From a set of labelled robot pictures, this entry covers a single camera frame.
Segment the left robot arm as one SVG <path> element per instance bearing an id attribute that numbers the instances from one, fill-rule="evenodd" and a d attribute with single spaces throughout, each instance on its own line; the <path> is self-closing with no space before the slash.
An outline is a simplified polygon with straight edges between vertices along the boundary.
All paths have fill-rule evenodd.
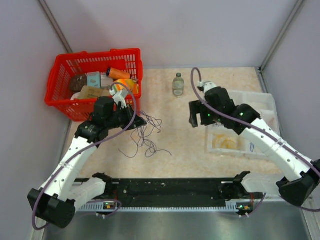
<path id="1" fill-rule="evenodd" d="M 102 143 L 144 125 L 146 121 L 138 116 L 136 103 L 126 105 L 123 100 L 98 98 L 88 120 L 77 128 L 57 168 L 39 189 L 29 191 L 27 199 L 32 209 L 33 228 L 41 230 L 36 225 L 36 218 L 39 218 L 64 229 L 86 203 L 98 196 L 109 198 L 114 187 L 100 175 L 90 178 L 76 189 L 72 189 L 72 185 L 84 164 Z"/>

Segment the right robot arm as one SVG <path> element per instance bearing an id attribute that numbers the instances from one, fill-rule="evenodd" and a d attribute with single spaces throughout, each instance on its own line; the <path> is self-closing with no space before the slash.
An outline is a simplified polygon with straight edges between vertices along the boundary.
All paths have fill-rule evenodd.
<path id="1" fill-rule="evenodd" d="M 320 183 L 320 162 L 299 154 L 273 131 L 250 105 L 235 105 L 225 88 L 206 82 L 196 92 L 204 97 L 189 102 L 192 127 L 220 123 L 238 136 L 254 144 L 281 170 L 281 174 L 263 175 L 251 172 L 235 178 L 233 192 L 239 198 L 250 193 L 280 195 L 285 201 L 301 207 Z"/>

